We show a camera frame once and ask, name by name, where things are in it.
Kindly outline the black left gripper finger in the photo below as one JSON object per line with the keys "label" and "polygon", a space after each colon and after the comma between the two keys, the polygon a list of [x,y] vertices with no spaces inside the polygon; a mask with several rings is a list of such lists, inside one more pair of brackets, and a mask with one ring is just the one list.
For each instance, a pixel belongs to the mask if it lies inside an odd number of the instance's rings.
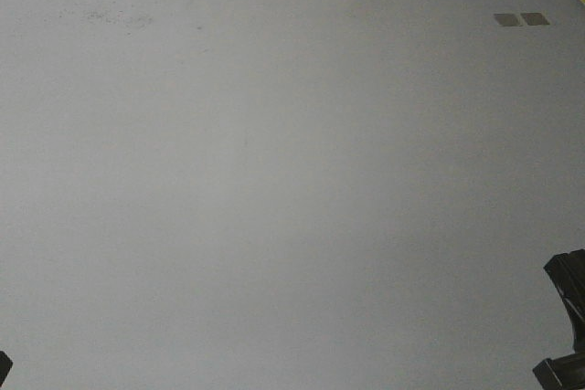
{"label": "black left gripper finger", "polygon": [[0,387],[3,386],[13,366],[12,359],[4,352],[0,352]]}

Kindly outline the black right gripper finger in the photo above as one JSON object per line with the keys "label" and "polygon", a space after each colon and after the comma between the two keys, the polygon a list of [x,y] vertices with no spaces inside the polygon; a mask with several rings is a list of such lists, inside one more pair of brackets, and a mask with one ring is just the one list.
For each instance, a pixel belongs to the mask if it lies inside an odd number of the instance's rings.
{"label": "black right gripper finger", "polygon": [[533,368],[533,374],[544,390],[583,389],[584,353],[544,359]]}
{"label": "black right gripper finger", "polygon": [[573,350],[584,352],[584,250],[555,255],[544,266],[569,316]]}

